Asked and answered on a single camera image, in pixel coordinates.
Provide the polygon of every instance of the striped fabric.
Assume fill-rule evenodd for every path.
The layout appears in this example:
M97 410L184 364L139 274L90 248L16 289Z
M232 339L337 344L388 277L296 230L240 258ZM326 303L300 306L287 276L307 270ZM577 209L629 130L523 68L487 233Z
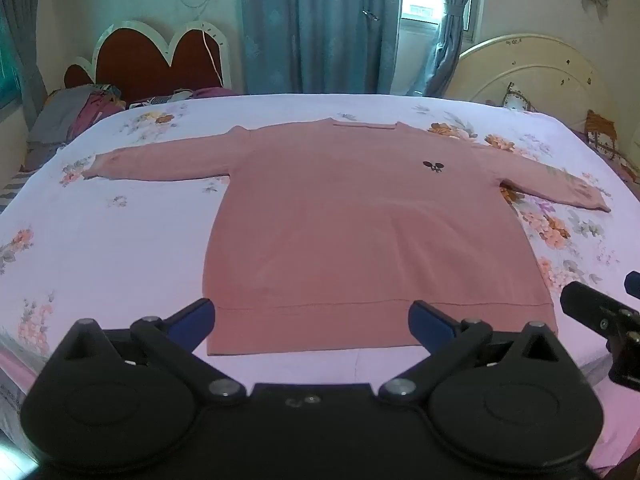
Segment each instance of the striped fabric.
M35 171L20 172L14 176L6 186L4 186L4 189L0 190L0 214L2 214L6 207L11 203L11 200L16 197L18 192L22 189L22 186L24 186L27 180L34 173Z

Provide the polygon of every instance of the bed sheet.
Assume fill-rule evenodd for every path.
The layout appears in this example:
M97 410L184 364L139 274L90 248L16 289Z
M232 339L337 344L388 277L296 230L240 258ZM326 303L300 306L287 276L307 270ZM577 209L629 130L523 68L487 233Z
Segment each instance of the bed sheet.
M33 378L76 319L93 317L104 328L121 328L148 314L166 317L200 297L210 226L228 177L84 180L81 172L97 153L222 134L236 124L258 128L327 117L402 121L460 137L460 142L490 144L533 158L599 187L610 214L506 189L503 195L520 219L551 291L561 342L580 366L606 355L604 341L565 316L558 299L562 286L579 280L640 308L640 301L623 288L626 274L640 269L640 203L607 165L543 114L428 98L351 95L186 101L128 110L93 126L31 177L0 218L0 345ZM500 243L499 232L495 238ZM377 389L427 355L422 348L408 347L207 356L204 344L195 353L249 388L257 382L357 381ZM24 373L2 369L28 391ZM614 425L615 436L600 446L607 451L604 462L620 459L640 426L640 415L638 419L626 420L626 433ZM602 465L598 457L604 455L594 454L596 466L615 463Z

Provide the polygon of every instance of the sweatshirt's right sleeve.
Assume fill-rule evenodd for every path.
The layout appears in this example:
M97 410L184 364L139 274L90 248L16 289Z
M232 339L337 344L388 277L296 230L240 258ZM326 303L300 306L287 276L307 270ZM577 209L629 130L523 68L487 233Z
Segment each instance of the sweatshirt's right sleeve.
M226 134L120 148L95 157L85 178L191 180L231 175L251 151L251 133L235 126Z

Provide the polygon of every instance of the sleeve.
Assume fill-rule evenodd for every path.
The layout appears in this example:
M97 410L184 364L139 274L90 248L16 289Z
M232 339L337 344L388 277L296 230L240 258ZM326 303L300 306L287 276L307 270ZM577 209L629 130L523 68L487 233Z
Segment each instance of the sleeve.
M552 202L611 211L598 189L569 173L493 146L474 144L472 151L496 186L505 183Z
M233 173L251 148L251 132L235 126L222 135L156 142L102 153L82 175L111 180L207 178Z

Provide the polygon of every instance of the gray curtain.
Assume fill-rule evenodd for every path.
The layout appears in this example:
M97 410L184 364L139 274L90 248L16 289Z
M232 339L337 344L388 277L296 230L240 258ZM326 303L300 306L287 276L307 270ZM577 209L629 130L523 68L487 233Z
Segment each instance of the gray curtain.
M0 0L0 19L7 31L8 48L18 77L24 118L29 129L42 111L47 89L36 64L38 0Z
M389 93L402 0L241 3L247 93Z
M436 41L428 51L407 95L442 97L458 65L464 31L463 13L468 0L444 0L445 15L436 33Z

